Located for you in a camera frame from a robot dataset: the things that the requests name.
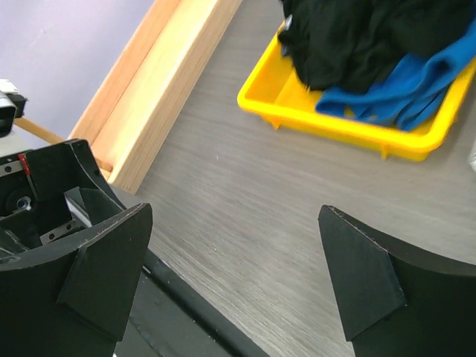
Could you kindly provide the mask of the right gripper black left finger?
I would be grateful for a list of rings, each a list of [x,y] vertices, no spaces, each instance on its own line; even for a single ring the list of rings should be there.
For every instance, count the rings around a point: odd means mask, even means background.
[[[152,208],[139,204],[1,259],[1,355],[112,356],[151,230]]]

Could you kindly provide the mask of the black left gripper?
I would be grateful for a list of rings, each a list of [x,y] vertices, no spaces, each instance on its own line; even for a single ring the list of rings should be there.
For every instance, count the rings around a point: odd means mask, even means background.
[[[1,259],[95,225],[125,209],[88,141],[73,139],[1,157]]]

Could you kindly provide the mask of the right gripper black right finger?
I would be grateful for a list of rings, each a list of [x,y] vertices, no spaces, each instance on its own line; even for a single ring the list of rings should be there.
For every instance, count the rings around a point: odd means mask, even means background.
[[[474,356],[475,266],[321,207],[321,242],[356,356]]]

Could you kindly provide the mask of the royal blue tank top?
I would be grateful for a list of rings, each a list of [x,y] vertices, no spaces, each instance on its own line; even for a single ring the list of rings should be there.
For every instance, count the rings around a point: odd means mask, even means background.
[[[451,84],[474,57],[475,22],[471,22],[459,40],[430,59],[403,57],[386,81],[372,85],[366,94],[327,89],[315,111],[411,131],[439,109]]]

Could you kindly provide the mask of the black tank top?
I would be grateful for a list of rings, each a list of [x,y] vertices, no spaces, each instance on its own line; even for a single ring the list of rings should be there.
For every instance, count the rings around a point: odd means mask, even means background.
[[[310,90],[363,94],[406,55],[428,60],[459,40],[474,1],[283,1],[278,34]]]

